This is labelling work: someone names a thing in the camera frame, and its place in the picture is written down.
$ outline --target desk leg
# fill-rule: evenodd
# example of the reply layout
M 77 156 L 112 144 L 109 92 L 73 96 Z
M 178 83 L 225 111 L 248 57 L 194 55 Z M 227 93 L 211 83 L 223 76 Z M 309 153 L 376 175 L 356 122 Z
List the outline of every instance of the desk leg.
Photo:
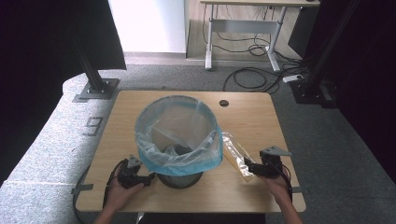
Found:
M 207 32 L 207 45 L 206 45 L 206 57 L 205 57 L 205 69 L 212 69 L 212 24 L 213 24 L 213 8 L 214 5 L 211 5 L 210 8 L 210 17 L 209 17 L 209 29 Z
M 280 71 L 279 65 L 277 64 L 276 57 L 274 54 L 274 48 L 275 48 L 277 38 L 279 37 L 280 28 L 282 27 L 283 19 L 285 18 L 285 14 L 286 14 L 286 7 L 282 7 L 282 10 L 280 11 L 280 17 L 277 20 L 276 29 L 275 29 L 274 36 L 272 38 L 270 47 L 265 48 L 267 50 L 268 58 L 270 59 L 271 65 L 273 66 L 273 69 L 274 69 L 274 72 Z

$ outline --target white wall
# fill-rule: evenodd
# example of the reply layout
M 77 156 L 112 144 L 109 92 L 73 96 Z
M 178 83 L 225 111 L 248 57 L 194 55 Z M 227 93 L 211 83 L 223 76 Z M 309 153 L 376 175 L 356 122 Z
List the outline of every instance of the white wall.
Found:
M 124 52 L 186 53 L 188 0 L 108 0 L 108 3 Z

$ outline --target clear plastic bag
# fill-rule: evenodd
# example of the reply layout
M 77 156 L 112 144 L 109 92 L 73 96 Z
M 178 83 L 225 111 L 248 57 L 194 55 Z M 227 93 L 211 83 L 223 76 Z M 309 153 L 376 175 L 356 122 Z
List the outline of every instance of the clear plastic bag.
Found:
M 158 174 L 197 174 L 222 160 L 222 132 L 215 115 L 189 96 L 166 96 L 148 105 L 134 135 L 140 160 Z
M 244 158 L 248 158 L 252 162 L 255 162 L 248 155 L 247 151 L 233 138 L 230 133 L 222 133 L 223 144 L 224 144 L 224 155 L 233 167 L 239 171 L 239 173 L 248 182 L 255 177 L 255 175 L 248 171 L 248 167 L 245 165 Z

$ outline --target hole in table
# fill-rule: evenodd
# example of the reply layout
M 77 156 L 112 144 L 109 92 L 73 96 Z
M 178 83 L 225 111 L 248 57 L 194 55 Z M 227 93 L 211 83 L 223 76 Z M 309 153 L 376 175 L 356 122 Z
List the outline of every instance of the hole in table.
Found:
M 220 104 L 222 107 L 227 107 L 230 103 L 229 103 L 228 101 L 226 101 L 226 100 L 220 100 L 219 104 Z

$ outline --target bin liner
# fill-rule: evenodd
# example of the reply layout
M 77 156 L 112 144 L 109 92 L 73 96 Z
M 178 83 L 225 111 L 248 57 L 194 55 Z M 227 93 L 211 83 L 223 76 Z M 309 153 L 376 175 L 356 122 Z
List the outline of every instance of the bin liner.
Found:
M 162 175 L 197 174 L 222 160 L 222 131 L 211 109 L 184 95 L 160 98 L 148 105 L 134 126 L 140 160 Z M 190 152 L 178 153 L 178 148 Z

